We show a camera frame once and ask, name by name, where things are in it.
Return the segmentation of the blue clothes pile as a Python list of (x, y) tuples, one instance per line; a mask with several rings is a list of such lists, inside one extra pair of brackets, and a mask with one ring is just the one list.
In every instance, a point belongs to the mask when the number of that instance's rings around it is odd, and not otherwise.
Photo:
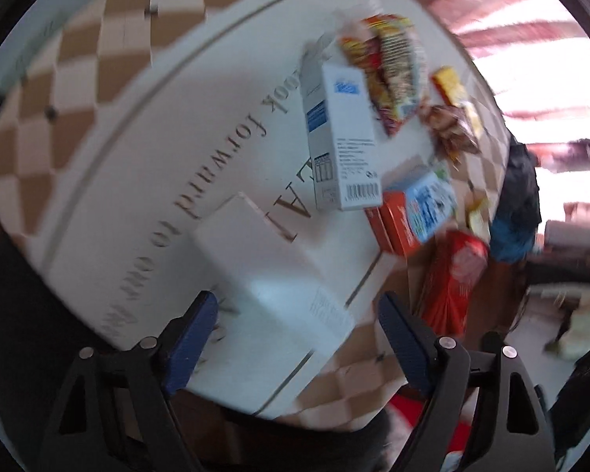
[(497, 262), (521, 261), (534, 246), (541, 223), (536, 166), (533, 153), (512, 138), (499, 204), (490, 225), (490, 256)]

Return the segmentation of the white rectangular carton box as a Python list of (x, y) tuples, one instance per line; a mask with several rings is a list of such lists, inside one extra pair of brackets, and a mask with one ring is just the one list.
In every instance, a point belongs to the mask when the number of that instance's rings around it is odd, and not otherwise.
[(219, 316), (187, 388), (251, 415), (285, 415), (352, 333), (354, 317), (243, 194), (201, 223), (193, 242)]

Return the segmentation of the brown checkered tablecloth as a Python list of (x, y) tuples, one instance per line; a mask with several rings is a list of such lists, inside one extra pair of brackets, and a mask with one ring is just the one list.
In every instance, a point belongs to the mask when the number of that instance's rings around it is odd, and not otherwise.
[[(301, 98), (315, 49), (344, 64), (340, 32), (410, 19), (430, 81), (452, 66), (481, 130), (451, 168), (457, 205), (497, 207), (509, 134), (460, 44), (417, 0), (93, 0), (31, 63), (0, 112), (0, 221), (25, 263), (119, 350), (213, 292), (195, 229), (243, 194), (316, 267), (355, 327), (289, 411), (310, 430), (365, 427), (404, 383), (375, 299), (419, 293), (420, 270), (378, 246), (364, 210), (319, 210)], [(381, 183), (434, 162), (419, 114), (386, 134), (371, 109)]]

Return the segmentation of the white blue milk carton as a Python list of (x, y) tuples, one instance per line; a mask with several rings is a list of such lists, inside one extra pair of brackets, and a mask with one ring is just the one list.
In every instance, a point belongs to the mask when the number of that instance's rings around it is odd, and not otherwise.
[(374, 120), (361, 70), (304, 62), (301, 98), (316, 207), (350, 211), (380, 206)]

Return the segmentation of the orange yellow noodle snack bag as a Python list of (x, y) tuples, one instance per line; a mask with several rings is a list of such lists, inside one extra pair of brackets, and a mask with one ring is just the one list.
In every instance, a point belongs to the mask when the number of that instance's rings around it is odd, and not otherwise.
[(345, 24), (339, 43), (364, 72), (382, 126), (394, 136), (427, 98), (426, 57), (415, 26), (404, 16), (375, 14)]

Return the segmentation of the brown snack wrapper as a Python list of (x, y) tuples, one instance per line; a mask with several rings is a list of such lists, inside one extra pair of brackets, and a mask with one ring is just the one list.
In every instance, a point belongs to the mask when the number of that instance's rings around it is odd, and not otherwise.
[(424, 105), (420, 118), (452, 162), (458, 163), (463, 153), (479, 154), (478, 138), (463, 109), (454, 105)]

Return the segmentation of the yellow snack packet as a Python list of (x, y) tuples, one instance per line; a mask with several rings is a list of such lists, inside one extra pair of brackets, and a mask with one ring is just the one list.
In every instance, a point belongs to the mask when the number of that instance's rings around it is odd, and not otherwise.
[(452, 66), (438, 68), (431, 74), (430, 79), (447, 105), (459, 107), (463, 101), (468, 100), (467, 90)]

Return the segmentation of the blue red milk carton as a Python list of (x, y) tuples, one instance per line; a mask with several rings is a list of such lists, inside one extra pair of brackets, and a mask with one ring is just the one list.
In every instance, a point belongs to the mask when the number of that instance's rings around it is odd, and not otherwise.
[(455, 213), (457, 200), (445, 163), (419, 165), (382, 191), (382, 205), (365, 209), (379, 248), (408, 258)]

